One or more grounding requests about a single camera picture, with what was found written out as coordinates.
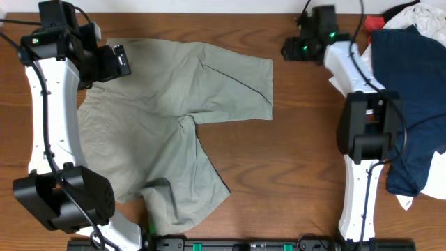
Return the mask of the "khaki green shorts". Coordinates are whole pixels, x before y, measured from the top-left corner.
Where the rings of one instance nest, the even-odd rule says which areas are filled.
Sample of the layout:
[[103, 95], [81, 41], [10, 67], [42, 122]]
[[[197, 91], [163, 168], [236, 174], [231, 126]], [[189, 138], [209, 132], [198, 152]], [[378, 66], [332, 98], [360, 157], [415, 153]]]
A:
[[86, 93], [78, 110], [89, 169], [117, 202], [143, 199], [158, 235], [197, 226], [231, 193], [196, 126], [273, 118], [273, 62], [208, 43], [113, 38], [131, 73]]

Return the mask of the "navy blue garment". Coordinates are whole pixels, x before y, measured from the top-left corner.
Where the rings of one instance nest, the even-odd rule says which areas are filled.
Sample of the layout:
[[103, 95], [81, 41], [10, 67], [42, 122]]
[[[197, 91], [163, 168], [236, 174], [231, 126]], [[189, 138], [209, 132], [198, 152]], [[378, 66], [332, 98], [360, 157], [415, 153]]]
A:
[[428, 181], [435, 152], [445, 152], [445, 46], [414, 26], [371, 34], [374, 77], [401, 97], [407, 131], [392, 155], [401, 158], [387, 173], [387, 191], [416, 197]]

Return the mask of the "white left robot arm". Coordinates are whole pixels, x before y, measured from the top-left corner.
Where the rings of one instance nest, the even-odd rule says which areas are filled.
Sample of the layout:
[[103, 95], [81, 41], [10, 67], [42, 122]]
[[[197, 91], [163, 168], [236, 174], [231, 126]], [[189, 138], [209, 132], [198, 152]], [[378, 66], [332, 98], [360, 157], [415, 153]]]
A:
[[79, 25], [71, 3], [38, 7], [36, 30], [16, 44], [31, 89], [33, 146], [14, 196], [46, 229], [86, 237], [69, 250], [147, 250], [143, 229], [116, 209], [109, 180], [89, 169], [79, 136], [78, 92], [129, 75], [125, 50], [101, 45], [99, 26]]

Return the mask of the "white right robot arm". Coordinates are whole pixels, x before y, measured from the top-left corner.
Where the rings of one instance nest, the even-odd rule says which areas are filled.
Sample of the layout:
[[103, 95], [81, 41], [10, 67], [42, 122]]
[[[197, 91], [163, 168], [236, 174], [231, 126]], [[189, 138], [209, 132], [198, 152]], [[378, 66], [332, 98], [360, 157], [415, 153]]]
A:
[[332, 73], [345, 97], [337, 126], [337, 147], [346, 166], [344, 206], [338, 230], [343, 250], [375, 250], [374, 211], [379, 176], [394, 161], [397, 131], [406, 124], [401, 99], [373, 76], [362, 60], [356, 36], [341, 33], [335, 6], [303, 10], [295, 21], [298, 37], [285, 40], [285, 61], [313, 61]]

